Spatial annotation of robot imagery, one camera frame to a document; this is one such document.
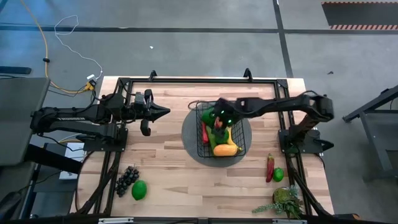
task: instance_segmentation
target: yellow banana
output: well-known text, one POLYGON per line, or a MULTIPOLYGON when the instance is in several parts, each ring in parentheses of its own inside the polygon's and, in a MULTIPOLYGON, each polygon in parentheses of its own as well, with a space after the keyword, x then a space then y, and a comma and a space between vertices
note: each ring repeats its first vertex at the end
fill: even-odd
POLYGON ((228 141, 226 143, 229 144, 229 145, 232 145, 232 146, 236 146, 236 148, 238 149, 238 152, 241 152, 242 148, 237 146, 235 144, 235 142, 232 141, 232 133, 231 133, 232 128, 231 127, 227 127, 226 129, 227 129, 228 134, 229 134, 228 141))

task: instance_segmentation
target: grape bunch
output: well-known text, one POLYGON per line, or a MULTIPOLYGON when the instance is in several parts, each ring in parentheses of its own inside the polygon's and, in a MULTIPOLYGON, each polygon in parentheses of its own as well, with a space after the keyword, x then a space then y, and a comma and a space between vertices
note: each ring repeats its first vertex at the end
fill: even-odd
POLYGON ((116 181, 115 191, 119 197, 122 197, 126 193, 127 188, 136 182, 139 178, 139 171, 137 168, 129 166, 124 174, 116 181))

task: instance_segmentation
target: wooden tabletop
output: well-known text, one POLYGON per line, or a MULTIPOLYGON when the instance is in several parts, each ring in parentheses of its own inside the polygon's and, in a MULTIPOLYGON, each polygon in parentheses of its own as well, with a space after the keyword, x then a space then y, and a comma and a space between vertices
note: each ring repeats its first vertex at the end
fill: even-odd
MULTIPOLYGON (((118 77, 104 77, 100 96, 112 93, 118 77)), ((291 96, 305 91, 301 78, 288 79, 291 96)), ((215 168, 193 160, 185 151, 182 123, 188 114, 187 105, 195 100, 234 100, 237 97, 258 96, 274 98, 274 88, 268 84, 209 84, 209 83, 135 83, 133 92, 152 89, 154 101, 171 109, 166 116, 150 123, 152 134, 141 134, 140 122, 129 124, 128 143, 122 153, 119 175, 127 166, 135 164, 140 179, 147 183, 144 200, 131 197, 131 186, 122 198, 115 194, 112 216, 131 217, 277 217, 273 211, 255 214, 251 210, 272 202, 272 193, 278 187, 289 185, 285 177, 281 182, 266 183, 267 155, 275 157, 275 167, 286 172, 285 158, 280 153, 277 132, 280 129, 277 113, 267 113, 250 119, 252 144, 246 156, 237 164, 215 168)), ((304 117, 294 112, 296 123, 304 117)), ((78 204, 82 206, 97 187, 103 152, 95 152, 84 165, 78 181, 78 204)), ((319 158, 303 155, 308 188, 330 213, 333 213, 325 171, 319 158)), ((108 188, 103 194, 101 211, 105 207, 108 188)))

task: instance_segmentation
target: yellow cable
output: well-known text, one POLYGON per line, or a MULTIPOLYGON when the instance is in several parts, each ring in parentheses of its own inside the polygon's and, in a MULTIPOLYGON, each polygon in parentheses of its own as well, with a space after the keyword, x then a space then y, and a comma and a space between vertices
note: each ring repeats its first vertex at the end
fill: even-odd
MULTIPOLYGON (((42 37, 43 37, 43 40, 44 40, 44 45, 45 45, 45 58, 48 58, 48 57, 49 57, 49 49, 48 49, 48 47, 47 47, 47 40, 45 39, 45 36, 44 36, 43 30, 42 30, 42 27, 40 26, 39 22, 37 22, 36 17, 35 17, 35 16, 33 15, 33 13, 30 11, 29 7, 27 7, 27 5, 25 4, 24 0, 20 0, 20 2, 21 2, 21 4, 25 7, 26 11, 29 12, 31 18, 32 18, 33 21, 35 22, 37 28, 39 28, 40 33, 42 34, 42 37)), ((49 76, 48 76, 48 74, 47 74, 47 66, 48 66, 48 65, 47 65, 47 62, 44 62, 44 65, 45 65, 45 68, 44 68, 45 76, 46 76, 47 78, 49 78, 49 76)), ((53 81, 50 81, 50 82, 51 82, 51 84, 52 84, 55 88, 57 88, 57 89, 59 89, 59 90, 65 92, 65 93, 79 94, 79 93, 84 93, 85 91, 87 91, 87 89, 84 89, 84 90, 81 90, 81 91, 68 91, 68 90, 64 90, 63 88, 60 88, 60 87, 57 86, 53 81)))

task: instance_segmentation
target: concrete floor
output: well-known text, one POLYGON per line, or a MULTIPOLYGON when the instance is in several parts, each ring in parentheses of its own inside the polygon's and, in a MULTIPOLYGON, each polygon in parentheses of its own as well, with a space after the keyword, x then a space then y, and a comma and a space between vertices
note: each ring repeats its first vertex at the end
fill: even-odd
MULTIPOLYGON (((93 27, 199 27, 275 29, 272 0, 86 0, 27 1, 44 26, 77 14, 81 26, 93 27)), ((286 29, 327 29, 318 0, 280 0, 286 29)), ((0 13, 1 25, 33 24, 18 0, 8 0, 0 13)), ((73 19, 63 25, 72 26, 73 19)), ((61 46, 53 32, 49 43, 49 75, 64 88, 81 87, 98 67, 61 46)), ((286 77, 278 34, 208 34, 142 32, 76 32, 62 37, 84 56, 96 59, 104 75, 158 75, 240 77, 246 67, 255 77, 286 77)), ((306 87, 327 94, 335 119, 320 124, 322 138, 335 143, 325 153, 326 175, 335 213, 357 213, 365 220, 398 220, 395 180, 364 183, 362 176, 379 169, 360 120, 346 124, 342 116, 398 83, 396 35, 286 35, 295 78, 306 87)), ((39 32, 0 31, 2 65, 32 67, 31 77, 43 77, 44 45, 39 32)), ((45 106, 82 107, 90 94, 74 98, 48 93, 45 106)), ((56 139, 68 133, 51 133, 56 139)), ((40 145, 43 139, 33 138, 40 145)), ((40 196, 35 208, 42 216, 60 215, 58 198, 40 196)))

